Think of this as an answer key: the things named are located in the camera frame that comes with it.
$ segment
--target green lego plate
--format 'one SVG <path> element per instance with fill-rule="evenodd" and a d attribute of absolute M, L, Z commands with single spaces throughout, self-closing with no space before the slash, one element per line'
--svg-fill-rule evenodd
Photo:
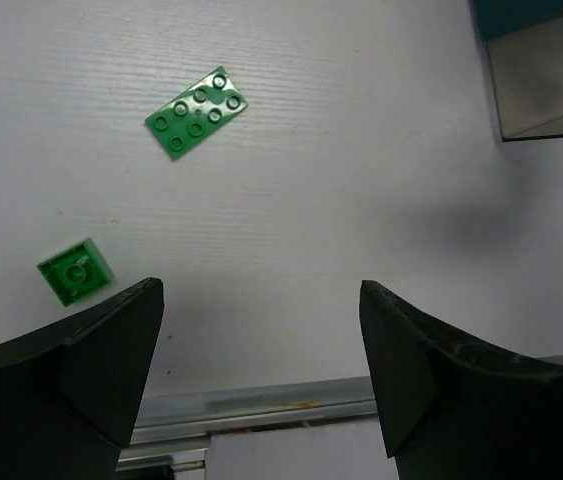
<path fill-rule="evenodd" d="M 228 72 L 219 67 L 148 118 L 146 126 L 178 160 L 248 107 Z"/>
<path fill-rule="evenodd" d="M 112 272 L 90 239 L 40 263 L 37 268 L 65 307 L 112 283 Z"/>

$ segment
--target transparent plastic box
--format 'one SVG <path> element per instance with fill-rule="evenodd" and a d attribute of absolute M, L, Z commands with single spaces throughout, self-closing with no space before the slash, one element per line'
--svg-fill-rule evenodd
<path fill-rule="evenodd" d="M 563 15 L 486 46 L 503 140 L 563 137 Z"/>

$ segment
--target white tabletop surface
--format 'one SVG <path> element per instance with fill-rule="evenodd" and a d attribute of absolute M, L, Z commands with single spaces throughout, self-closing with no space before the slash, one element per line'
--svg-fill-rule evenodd
<path fill-rule="evenodd" d="M 250 107 L 173 163 L 143 119 L 218 65 Z M 467 0 L 0 0 L 0 342 L 147 276 L 147 395 L 367 374 L 362 279 L 562 354 L 563 140 L 498 142 Z"/>

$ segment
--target square green brick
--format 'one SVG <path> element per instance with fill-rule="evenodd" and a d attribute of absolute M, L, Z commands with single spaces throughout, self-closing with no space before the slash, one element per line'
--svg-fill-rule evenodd
<path fill-rule="evenodd" d="M 245 110 L 248 102 L 219 67 L 145 119 L 172 160 Z"/>
<path fill-rule="evenodd" d="M 65 307 L 112 282 L 112 272 L 90 239 L 40 263 L 37 268 Z"/>

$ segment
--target green lego brick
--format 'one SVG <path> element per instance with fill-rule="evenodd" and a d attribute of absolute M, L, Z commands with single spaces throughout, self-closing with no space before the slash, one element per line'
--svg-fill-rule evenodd
<path fill-rule="evenodd" d="M 177 160 L 247 106 L 228 72 L 219 67 L 146 118 L 145 124 Z"/>
<path fill-rule="evenodd" d="M 112 282 L 112 272 L 90 239 L 40 263 L 37 268 L 65 307 Z"/>

